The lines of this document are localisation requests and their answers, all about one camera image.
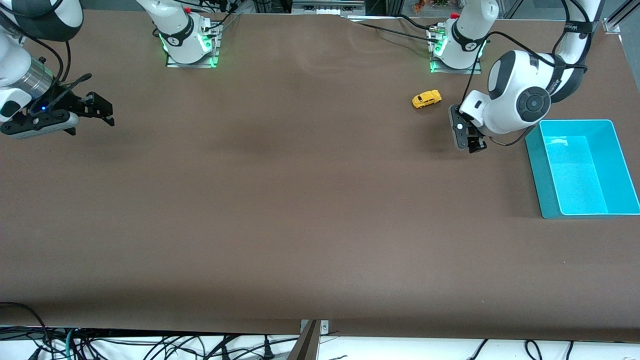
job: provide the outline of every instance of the white floor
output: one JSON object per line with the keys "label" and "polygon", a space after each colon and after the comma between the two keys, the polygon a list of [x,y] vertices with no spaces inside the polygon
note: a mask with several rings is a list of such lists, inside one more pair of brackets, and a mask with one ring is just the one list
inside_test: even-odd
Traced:
{"label": "white floor", "polygon": [[[292,336],[270,336],[270,340],[286,339]],[[203,337],[205,348],[210,351],[222,337]],[[121,338],[123,341],[158,342],[160,338]],[[416,338],[356,338],[323,336],[318,353],[318,360],[332,360],[346,356],[344,360],[467,360],[481,340],[452,340],[452,339],[416,339]],[[568,342],[566,341],[537,341],[544,360],[565,360]],[[263,336],[241,336],[227,347],[229,351],[235,348],[252,348],[264,343]],[[60,349],[64,344],[58,343]],[[151,346],[114,345],[106,342],[94,343],[96,349],[107,360],[142,360]],[[291,350],[294,342],[272,345],[274,354],[283,354]],[[201,344],[195,340],[185,347],[202,353]],[[0,341],[0,360],[26,360],[33,353],[35,345],[31,341]],[[159,354],[156,360],[164,357]],[[51,355],[40,354],[41,360],[50,359]],[[248,355],[242,359],[256,359],[255,355]],[[178,351],[170,357],[171,360],[193,360],[194,355]],[[521,359],[529,360],[524,350],[522,340],[490,340],[481,351],[478,360],[490,359]],[[573,360],[640,360],[640,344],[631,343],[592,343],[578,342],[573,346],[570,359]]]}

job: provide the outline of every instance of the black strap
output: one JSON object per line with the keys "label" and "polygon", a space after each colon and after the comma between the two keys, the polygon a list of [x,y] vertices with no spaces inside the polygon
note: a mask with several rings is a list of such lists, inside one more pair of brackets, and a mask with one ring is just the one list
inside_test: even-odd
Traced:
{"label": "black strap", "polygon": [[462,35],[458,30],[458,21],[453,23],[451,26],[451,34],[453,35],[453,39],[456,40],[457,43],[462,47],[462,51],[470,52],[476,50],[480,45],[482,45],[483,38],[479,39],[469,39],[465,35]]}
{"label": "black strap", "polygon": [[187,26],[175,34],[167,34],[160,31],[160,35],[162,36],[164,41],[168,42],[171,46],[181,46],[184,39],[189,37],[191,35],[191,32],[193,31],[193,18],[189,15],[187,15],[187,18],[189,21],[187,23]]}
{"label": "black strap", "polygon": [[562,56],[556,55],[556,58],[554,60],[556,61],[554,65],[554,73],[551,75],[549,85],[547,85],[547,92],[549,94],[553,94],[558,86],[560,86],[560,83],[562,83],[562,74],[566,69],[566,62],[564,62]]}
{"label": "black strap", "polygon": [[564,23],[565,33],[593,34],[598,28],[598,21],[584,22],[567,20]]}

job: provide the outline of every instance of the black cable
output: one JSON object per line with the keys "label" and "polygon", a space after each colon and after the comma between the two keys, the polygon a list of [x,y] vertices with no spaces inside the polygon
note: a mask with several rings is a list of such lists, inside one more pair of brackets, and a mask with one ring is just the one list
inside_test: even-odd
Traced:
{"label": "black cable", "polygon": [[169,338],[168,336],[163,336],[162,339],[160,339],[160,341],[158,341],[151,349],[149,349],[149,351],[145,354],[145,357],[143,357],[142,360],[147,360],[147,357],[151,355],[154,349],[160,346],[160,344],[163,344],[168,338]]}
{"label": "black cable", "polygon": [[56,60],[58,61],[58,73],[56,74],[56,82],[60,81],[60,78],[62,77],[62,72],[65,69],[65,65],[64,62],[62,61],[62,57],[60,56],[60,54],[58,54],[57,51],[55,51],[51,46],[43,43],[42,41],[40,41],[39,39],[32,37],[30,35],[25,35],[28,38],[32,39],[32,41],[34,41],[36,44],[44,47],[45,49],[49,50],[53,56],[56,57]]}
{"label": "black cable", "polygon": [[226,344],[230,343],[231,341],[235,340],[238,337],[240,337],[240,335],[225,336],[221,342],[219,342],[216,346],[214,346],[213,349],[205,357],[202,358],[202,360],[208,360],[213,356],[213,354],[216,353],[216,351],[220,350],[223,346],[225,346]]}
{"label": "black cable", "polygon": [[71,45],[69,45],[68,41],[65,41],[65,46],[67,47],[67,68],[65,69],[65,74],[62,75],[62,78],[60,79],[62,82],[67,80],[69,70],[71,69]]}
{"label": "black cable", "polygon": [[381,27],[375,26],[375,25],[364,24],[362,22],[359,22],[359,24],[362,25],[362,26],[367,26],[368,28],[374,28],[374,29],[378,29],[378,30],[382,30],[382,31],[388,31],[390,33],[402,35],[402,36],[405,36],[405,37],[416,38],[416,39],[424,40],[424,41],[427,41],[427,42],[438,42],[438,40],[436,40],[436,39],[419,37],[419,36],[416,36],[416,35],[402,33],[400,31],[396,31],[396,30],[391,30],[391,29],[387,29],[387,28],[381,28]]}
{"label": "black cable", "polygon": [[469,360],[476,360],[478,355],[480,354],[480,351],[482,351],[482,348],[484,347],[484,344],[486,344],[486,342],[489,341],[489,339],[484,339],[481,343],[480,346],[478,346],[478,348],[476,349],[476,352],[474,352],[473,356],[469,358]]}
{"label": "black cable", "polygon": [[[286,342],[288,342],[288,341],[296,341],[297,339],[298,339],[298,338],[289,338],[289,339],[282,339],[282,340],[271,341],[270,345],[279,344],[279,343],[286,343]],[[234,357],[234,358],[233,358],[233,360],[238,360],[239,358],[241,358],[241,357],[245,356],[246,354],[252,353],[252,352],[254,352],[254,351],[256,351],[256,350],[260,350],[260,349],[262,349],[263,347],[265,347],[265,345],[260,345],[260,346],[258,346],[258,347],[254,347],[254,348],[248,349],[247,351],[243,352],[242,354],[240,354],[240,355],[238,355],[238,356]]]}
{"label": "black cable", "polygon": [[569,357],[571,356],[571,350],[573,350],[573,340],[569,341],[569,348],[566,349],[566,356],[564,357],[564,360],[569,360]]}
{"label": "black cable", "polygon": [[176,341],[178,341],[178,340],[180,340],[180,339],[182,339],[182,338],[183,338],[183,336],[177,336],[175,339],[173,339],[173,340],[169,341],[168,343],[165,343],[165,344],[164,344],[164,346],[163,346],[163,347],[162,347],[158,352],[156,352],[156,354],[155,354],[155,355],[153,355],[153,356],[151,357],[151,359],[149,359],[149,360],[154,360],[154,359],[156,358],[156,356],[160,355],[160,353],[161,353],[163,350],[164,350],[164,351],[166,351],[166,349],[169,347],[169,345],[171,345],[171,344],[175,343]]}
{"label": "black cable", "polygon": [[513,10],[513,13],[511,13],[511,16],[509,17],[509,19],[513,19],[513,16],[516,15],[516,12],[518,11],[518,9],[520,9],[520,5],[522,5],[522,3],[524,3],[524,1],[520,1],[520,4],[518,4],[518,7],[516,7],[516,10]]}
{"label": "black cable", "polygon": [[28,37],[31,40],[33,40],[36,44],[44,47],[45,49],[49,50],[57,59],[58,61],[58,74],[56,75],[56,81],[60,80],[60,77],[62,76],[62,72],[64,71],[64,63],[62,62],[62,57],[60,57],[60,54],[58,54],[57,51],[55,51],[55,49],[53,49],[51,46],[43,43],[42,41],[40,41],[39,39],[32,37],[31,35],[27,34],[24,32],[24,30],[22,28],[20,28],[18,25],[16,25],[13,21],[11,21],[11,19],[9,19],[9,17],[2,11],[0,11],[0,17],[2,17],[5,21],[5,23],[7,24],[11,24],[13,27],[11,29],[8,29],[9,31],[14,31],[19,33],[22,36]]}
{"label": "black cable", "polygon": [[63,0],[57,0],[54,4],[53,7],[51,9],[48,9],[47,11],[45,11],[44,13],[39,13],[38,15],[28,15],[28,14],[24,14],[24,13],[19,13],[16,12],[12,9],[9,9],[8,7],[6,7],[3,3],[0,3],[0,8],[2,8],[4,11],[12,14],[13,16],[19,16],[19,17],[26,17],[27,19],[39,19],[41,17],[45,17],[49,14],[52,14],[53,12],[55,12],[59,7],[60,4],[62,3]]}
{"label": "black cable", "polygon": [[209,31],[209,30],[211,30],[211,29],[215,29],[215,28],[217,28],[218,26],[222,25],[222,24],[223,24],[223,23],[224,23],[224,22],[225,22],[225,21],[226,21],[230,16],[231,16],[231,12],[228,12],[228,13],[225,15],[225,17],[224,17],[224,18],[222,18],[222,20],[220,20],[220,22],[219,22],[219,23],[217,23],[217,24],[215,24],[215,25],[213,25],[213,26],[209,26],[208,28],[204,28],[204,31]]}
{"label": "black cable", "polygon": [[[538,352],[538,358],[536,359],[535,357],[533,357],[533,355],[531,355],[531,353],[529,352],[529,344],[533,344],[533,346],[536,348],[536,351]],[[542,353],[540,352],[540,348],[538,347],[538,344],[533,341],[533,340],[527,340],[524,342],[524,350],[527,352],[527,355],[531,358],[531,360],[542,360]]]}
{"label": "black cable", "polygon": [[24,309],[26,311],[29,311],[33,315],[33,317],[35,317],[36,320],[38,320],[38,323],[40,324],[40,327],[42,328],[42,330],[44,331],[45,336],[47,337],[47,341],[49,342],[49,346],[51,348],[53,348],[53,338],[51,337],[51,334],[49,333],[49,330],[47,329],[47,326],[44,324],[44,322],[42,321],[40,316],[33,309],[31,309],[31,307],[29,307],[28,305],[25,305],[25,304],[21,304],[20,302],[12,302],[12,301],[2,301],[2,302],[0,302],[0,305],[15,306],[15,307],[19,307],[21,309]]}
{"label": "black cable", "polygon": [[[204,345],[204,342],[202,341],[202,338],[199,336],[195,336],[194,338],[197,338],[198,341],[200,342],[200,346],[202,347],[202,354],[198,353],[197,351],[190,349],[190,348],[185,348],[183,346],[185,346],[185,343],[187,343],[188,341],[191,341],[192,339],[189,339],[187,341],[184,341],[183,343],[179,344],[179,345],[175,345],[175,344],[171,344],[170,346],[173,347],[171,351],[169,351],[168,355],[172,355],[176,350],[182,350],[185,352],[188,352],[189,354],[192,354],[196,357],[205,357],[207,355],[207,351],[206,351],[206,347]],[[117,345],[131,345],[131,346],[151,346],[151,345],[155,345],[156,347],[159,345],[157,342],[151,342],[151,341],[121,341],[121,340],[112,340],[112,339],[107,339],[107,338],[95,338],[92,339],[91,341],[104,341],[107,343],[113,343],[113,344],[117,344]],[[237,349],[233,349],[229,351],[229,354],[232,354],[234,352],[238,352],[238,351],[243,351],[243,350],[247,350],[246,348],[237,348]],[[212,357],[218,357],[221,356],[221,354],[215,354]]]}
{"label": "black cable", "polygon": [[91,344],[91,342],[89,342],[89,344],[88,344],[88,345],[89,345],[89,349],[90,349],[89,351],[93,350],[93,351],[95,352],[95,357],[96,357],[96,358],[101,359],[101,360],[109,360],[109,358],[108,358],[108,357],[106,357],[106,356],[102,355],[102,353],[100,353],[100,352],[98,351],[98,349],[96,349],[95,347],[93,347],[93,345]]}
{"label": "black cable", "polygon": [[[527,53],[529,53],[531,56],[533,56],[534,58],[538,59],[539,61],[542,61],[543,63],[546,63],[549,66],[553,66],[555,67],[555,63],[552,63],[551,61],[543,58],[540,54],[536,53],[535,51],[529,49],[527,46],[525,46],[523,43],[517,41],[516,39],[514,39],[513,37],[501,32],[501,31],[492,31],[489,34],[487,34],[480,45],[480,50],[478,50],[478,52],[476,53],[476,58],[474,60],[474,64],[471,67],[471,74],[469,74],[469,80],[467,81],[467,87],[465,88],[465,92],[462,95],[462,100],[460,101],[460,103],[462,103],[465,98],[467,97],[467,92],[469,90],[469,86],[471,85],[471,79],[474,77],[474,72],[476,71],[476,63],[478,61],[478,57],[480,56],[480,51],[482,50],[482,46],[484,46],[484,43],[489,39],[490,36],[492,35],[500,35],[504,38],[507,38],[508,40],[510,40],[512,43],[516,44],[517,46],[521,47],[524,51],[526,51]],[[566,66],[567,68],[573,68],[573,69],[584,69],[584,71],[587,71],[587,67],[584,65],[580,65],[580,64],[567,64]]]}
{"label": "black cable", "polygon": [[180,343],[180,345],[177,345],[176,347],[171,349],[171,351],[169,351],[167,354],[164,355],[164,360],[167,360],[167,358],[170,357],[174,352],[177,352],[178,349],[185,350],[182,347],[185,346],[189,341],[194,340],[195,338],[198,338],[198,336],[192,336],[192,337],[188,338],[187,340],[184,340],[182,343]]}
{"label": "black cable", "polygon": [[408,22],[410,22],[410,23],[411,23],[411,25],[415,26],[416,28],[423,29],[423,30],[428,30],[431,26],[436,26],[436,25],[438,24],[438,23],[436,22],[435,24],[427,25],[427,26],[425,26],[425,25],[420,25],[420,24],[418,24],[417,22],[413,21],[413,19],[412,19],[412,18],[410,18],[409,16],[407,16],[407,15],[405,15],[405,14],[402,14],[402,13],[399,13],[399,14],[395,15],[394,17],[401,17],[401,18],[403,18],[404,20],[407,20]]}
{"label": "black cable", "polygon": [[576,0],[569,1],[571,1],[571,4],[574,4],[575,7],[578,8],[578,11],[580,11],[582,17],[584,18],[584,22],[589,22],[589,15],[587,15],[587,11],[584,9],[584,7],[582,7],[582,5],[580,5]]}
{"label": "black cable", "polygon": [[48,105],[47,108],[53,108],[53,106],[55,104],[58,103],[58,101],[62,100],[62,98],[67,95],[68,93],[71,92],[71,90],[73,90],[78,84],[87,81],[89,79],[91,79],[92,75],[90,72],[86,73],[85,75],[82,75],[81,77],[77,78],[73,83],[71,83],[69,86],[67,86],[67,88],[65,89],[65,91],[63,91],[62,93],[60,93],[60,95],[58,95],[58,97],[56,97],[53,101],[51,101]]}
{"label": "black cable", "polygon": [[525,136],[527,136],[535,127],[536,127],[535,125],[529,126],[528,128],[525,129],[525,131],[522,131],[522,134],[520,134],[520,136],[518,136],[516,140],[513,140],[512,142],[509,142],[509,143],[500,142],[494,139],[492,136],[489,136],[489,140],[491,140],[496,145],[500,145],[504,147],[512,146],[517,144],[520,140],[522,140]]}

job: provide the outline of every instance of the silver metal cylinder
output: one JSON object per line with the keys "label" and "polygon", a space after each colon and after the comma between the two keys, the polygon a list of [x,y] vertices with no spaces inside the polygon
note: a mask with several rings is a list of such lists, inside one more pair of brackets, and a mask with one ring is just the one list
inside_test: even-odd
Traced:
{"label": "silver metal cylinder", "polygon": [[42,96],[53,84],[53,74],[43,63],[31,58],[29,70],[11,86],[27,92],[32,98]]}

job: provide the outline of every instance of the metal mounting plate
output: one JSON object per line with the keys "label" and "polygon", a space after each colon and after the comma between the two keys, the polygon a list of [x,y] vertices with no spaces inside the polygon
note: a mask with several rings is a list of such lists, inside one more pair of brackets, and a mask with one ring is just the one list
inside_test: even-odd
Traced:
{"label": "metal mounting plate", "polygon": [[[443,37],[443,33],[442,33],[442,29],[443,27],[440,26],[440,24],[442,24],[442,26],[444,26],[444,23],[438,23],[438,26],[432,26],[431,29],[427,30],[427,38],[432,38],[432,39],[436,39],[441,41],[442,37]],[[431,72],[444,72],[446,74],[471,74],[471,69],[474,70],[474,74],[480,74],[482,73],[482,66],[480,66],[480,60],[478,60],[476,62],[476,67],[474,68],[473,65],[471,65],[470,67],[467,67],[465,69],[454,69],[452,67],[449,67],[447,65],[445,65],[444,62],[442,62],[442,60],[440,60],[437,56],[435,56],[435,51],[436,51],[436,47],[437,46],[441,46],[441,44],[439,43],[433,43],[430,42],[429,43],[429,58],[430,58],[430,69]]]}
{"label": "metal mounting plate", "polygon": [[216,28],[209,30],[210,35],[213,35],[211,39],[206,41],[211,42],[211,52],[202,57],[202,59],[190,63],[183,64],[176,62],[169,54],[166,55],[167,67],[182,67],[182,68],[195,68],[195,69],[209,69],[218,66],[218,57],[220,56],[220,45],[222,41],[222,29],[224,25],[220,24]]}
{"label": "metal mounting plate", "polygon": [[[309,320],[300,321],[300,333],[305,329],[305,325]],[[320,320],[320,335],[327,335],[329,333],[329,320]]]}

